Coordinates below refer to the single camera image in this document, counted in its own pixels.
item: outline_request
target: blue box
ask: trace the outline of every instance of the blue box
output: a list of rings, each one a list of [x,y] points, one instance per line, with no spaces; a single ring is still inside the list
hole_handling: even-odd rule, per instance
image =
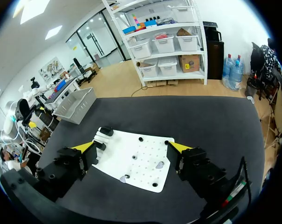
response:
[[[134,31],[134,30],[136,30],[136,27],[135,27],[135,26],[128,27],[128,28],[126,28],[126,29],[123,30],[123,33],[124,33],[124,34],[127,34],[127,33],[131,32],[131,31]]]
[[[150,21],[145,22],[146,27],[153,26],[153,25],[157,25],[155,20],[150,20]]]

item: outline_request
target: white pegboard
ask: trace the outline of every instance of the white pegboard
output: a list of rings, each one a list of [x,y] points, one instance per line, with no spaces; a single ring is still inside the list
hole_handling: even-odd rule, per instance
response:
[[[98,131],[94,140],[106,145],[104,151],[97,149],[98,164],[94,167],[119,181],[129,175],[125,182],[132,186],[156,193],[163,190],[170,167],[165,141],[174,142],[173,138],[114,130],[111,137]],[[164,163],[162,168],[156,168],[159,162]]]

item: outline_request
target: poster on wall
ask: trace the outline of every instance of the poster on wall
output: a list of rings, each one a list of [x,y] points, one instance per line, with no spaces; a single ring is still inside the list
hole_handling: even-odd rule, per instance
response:
[[[64,68],[57,57],[54,57],[38,70],[38,73],[45,81],[48,81],[50,78],[60,78],[62,72],[64,72]]]

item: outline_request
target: ceiling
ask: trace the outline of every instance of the ceiling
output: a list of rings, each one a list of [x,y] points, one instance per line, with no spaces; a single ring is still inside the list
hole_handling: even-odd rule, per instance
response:
[[[21,13],[12,18],[14,9],[0,29],[0,89],[35,56],[55,44],[101,0],[51,0],[45,12],[20,25]],[[60,32],[47,40],[50,29],[63,25]]]

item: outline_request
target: white storage bin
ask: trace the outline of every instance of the white storage bin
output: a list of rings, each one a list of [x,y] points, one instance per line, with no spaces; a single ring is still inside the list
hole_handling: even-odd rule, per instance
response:
[[[198,36],[176,36],[182,51],[195,51]]]
[[[129,48],[131,49],[136,59],[151,56],[151,48],[149,46],[150,39],[144,39],[133,43]]]
[[[174,52],[174,35],[168,35],[169,37],[159,39],[159,40],[152,40],[156,47],[158,48],[159,53],[169,53],[169,52]]]
[[[152,66],[148,66],[148,67],[144,67],[144,68],[140,68],[140,70],[142,71],[144,78],[149,78],[149,77],[156,77],[158,76],[158,61],[154,60],[154,61],[144,61],[144,63],[148,63],[148,64],[153,64]]]
[[[158,67],[160,68],[163,76],[175,76],[177,75],[177,58],[167,57],[158,61]]]
[[[176,16],[177,22],[194,22],[193,6],[170,7]]]

